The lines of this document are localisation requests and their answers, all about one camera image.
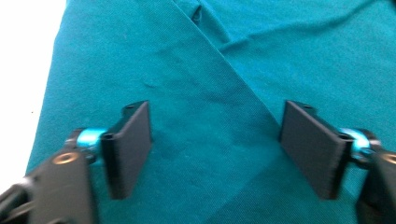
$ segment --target white surface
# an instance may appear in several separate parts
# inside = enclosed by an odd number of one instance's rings
[[[64,0],[0,1],[0,192],[24,176]]]

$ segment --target black rectangular pad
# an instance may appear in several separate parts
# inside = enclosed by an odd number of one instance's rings
[[[113,199],[128,197],[151,148],[149,103],[127,105],[123,118],[101,136],[107,181]]]
[[[335,199],[351,140],[343,139],[309,105],[287,101],[280,144],[322,199]]]

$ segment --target white background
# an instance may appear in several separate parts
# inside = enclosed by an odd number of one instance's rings
[[[0,1],[0,193],[25,174],[64,0]]]

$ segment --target clamp jaw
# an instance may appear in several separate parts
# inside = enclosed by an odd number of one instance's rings
[[[360,224],[396,220],[396,153],[369,131],[335,129],[310,105],[287,101],[281,146],[321,199],[336,199],[347,164],[368,170],[356,203]]]
[[[0,224],[97,223],[89,164],[102,157],[112,199],[128,197],[151,147],[149,103],[110,129],[76,129],[64,147],[0,195]]]

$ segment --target teal fabric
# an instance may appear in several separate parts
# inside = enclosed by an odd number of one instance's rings
[[[299,100],[392,149],[395,18],[389,1],[68,1],[28,171],[147,99],[153,148],[133,195],[111,201],[91,166],[101,223],[355,223],[364,172],[319,200],[278,123]]]

